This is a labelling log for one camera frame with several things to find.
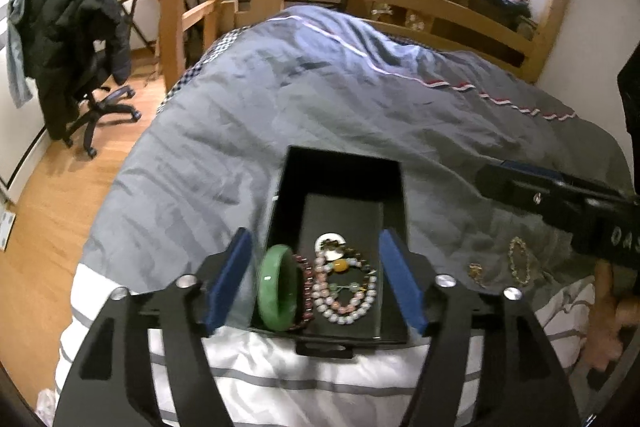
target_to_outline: black swivel chair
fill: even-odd
[[[97,52],[94,55],[94,59],[92,60],[89,68],[78,80],[78,83],[76,84],[77,89],[74,94],[78,103],[81,103],[84,100],[88,102],[88,110],[73,124],[71,124],[71,127],[68,127],[66,130],[66,137],[63,139],[65,145],[67,147],[71,147],[73,145],[71,136],[86,124],[82,145],[91,159],[95,158],[98,153],[92,146],[92,141],[94,140],[95,127],[101,117],[105,114],[123,113],[130,114],[131,121],[136,122],[140,120],[140,117],[142,116],[142,113],[132,105],[118,103],[122,97],[132,98],[135,95],[136,92],[129,86],[119,87],[109,93],[104,99],[100,101],[95,100],[95,89],[101,89],[107,92],[111,90],[110,87],[103,86],[109,76],[110,72],[106,68],[106,54],[104,51]]]

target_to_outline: open jewelry box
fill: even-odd
[[[313,265],[318,237],[338,233],[376,270],[377,295],[369,312],[353,324],[329,322],[314,307],[314,318],[305,328],[276,332],[265,327],[255,306],[250,328],[265,335],[295,339],[299,355],[314,357],[350,359],[353,347],[405,344],[407,329],[378,254],[378,237],[384,229],[395,229],[406,242],[404,190],[398,162],[291,146],[271,213],[265,250],[287,245]],[[299,272],[298,309],[302,314],[304,277]],[[360,270],[351,267],[332,273],[328,282],[347,286],[360,283],[363,278]]]

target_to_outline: orange bead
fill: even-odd
[[[347,270],[349,268],[349,265],[347,264],[347,261],[345,261],[344,259],[336,259],[334,261],[334,271],[335,272],[344,272],[345,270]]]

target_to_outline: green bracelet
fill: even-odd
[[[296,318],[298,267],[287,245],[275,245],[264,254],[258,275],[258,311],[270,330],[284,331]]]

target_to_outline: black jacket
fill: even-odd
[[[129,31],[116,0],[27,0],[17,29],[24,73],[36,80],[54,140],[78,118],[74,94],[94,58],[94,41],[106,41],[106,69],[118,84],[131,72]]]

